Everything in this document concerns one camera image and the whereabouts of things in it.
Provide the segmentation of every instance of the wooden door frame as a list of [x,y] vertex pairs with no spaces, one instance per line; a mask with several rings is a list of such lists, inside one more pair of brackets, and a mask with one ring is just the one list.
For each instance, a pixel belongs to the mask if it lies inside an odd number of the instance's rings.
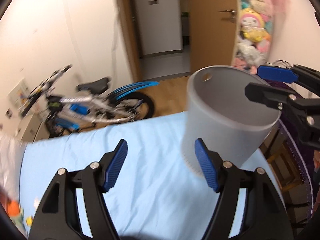
[[134,82],[142,81],[139,51],[135,37],[135,30],[131,19],[130,0],[116,0],[119,7],[119,18],[124,38],[124,45],[128,55],[129,68]]
[[143,58],[142,39],[141,39],[140,27],[139,27],[139,24],[138,24],[139,17],[138,17],[138,13],[137,13],[136,1],[135,0],[129,0],[129,1],[131,3],[130,4],[131,17],[134,17],[132,22],[133,22],[133,27],[134,27],[135,36],[136,36],[136,43],[137,43],[139,58]]

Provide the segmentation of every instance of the blue fender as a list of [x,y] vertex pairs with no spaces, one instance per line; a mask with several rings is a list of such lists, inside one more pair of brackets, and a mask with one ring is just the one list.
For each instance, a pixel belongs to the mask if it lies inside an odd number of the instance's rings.
[[155,81],[137,82],[137,83],[133,83],[133,84],[129,84],[129,85],[120,87],[120,88],[114,90],[113,92],[111,92],[111,94],[116,100],[119,100],[122,97],[124,97],[132,92],[135,92],[135,91],[143,89],[143,88],[156,86],[156,85],[159,85],[159,83],[155,82]]

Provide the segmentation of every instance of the bicycle handlebar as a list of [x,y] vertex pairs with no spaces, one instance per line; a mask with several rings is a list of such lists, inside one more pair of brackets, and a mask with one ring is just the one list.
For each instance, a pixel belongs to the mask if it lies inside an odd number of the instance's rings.
[[22,111],[21,113],[21,117],[25,117],[27,115],[27,113],[29,112],[29,110],[31,109],[31,107],[37,102],[37,100],[39,99],[39,97],[46,93],[49,88],[70,68],[72,67],[72,64],[64,67],[61,70],[57,70],[55,71],[52,76],[50,78],[48,78],[46,81],[44,81],[42,84],[40,84],[41,86],[41,90],[34,93],[33,95],[30,95],[30,98],[28,99],[29,104],[27,105],[27,107]]
[[41,93],[36,93],[29,101],[29,104],[27,105],[27,107],[22,111],[21,116],[25,117],[27,115],[27,113],[29,112],[29,110],[31,109],[31,107],[37,102],[38,98],[41,96]]

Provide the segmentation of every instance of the orange ball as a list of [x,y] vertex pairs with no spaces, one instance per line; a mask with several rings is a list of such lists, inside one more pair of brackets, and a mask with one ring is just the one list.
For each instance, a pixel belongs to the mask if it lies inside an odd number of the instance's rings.
[[11,201],[7,206],[9,216],[18,216],[20,214],[20,206],[17,201]]

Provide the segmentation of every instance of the bed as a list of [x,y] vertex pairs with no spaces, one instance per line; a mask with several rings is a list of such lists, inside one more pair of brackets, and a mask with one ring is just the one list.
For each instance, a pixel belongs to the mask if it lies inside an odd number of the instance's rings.
[[[123,138],[128,142],[128,155],[115,187],[104,195],[118,234],[141,240],[201,239],[218,194],[204,178],[192,173],[181,157],[185,119],[186,114],[179,113],[28,144],[20,175],[25,217],[35,214],[35,201],[41,199],[59,168],[83,169],[114,150]],[[266,170],[280,192],[260,150],[242,169],[253,171],[258,166]],[[241,189],[230,236],[239,232],[244,198],[245,189]],[[91,236],[81,190],[77,200],[82,230]]]

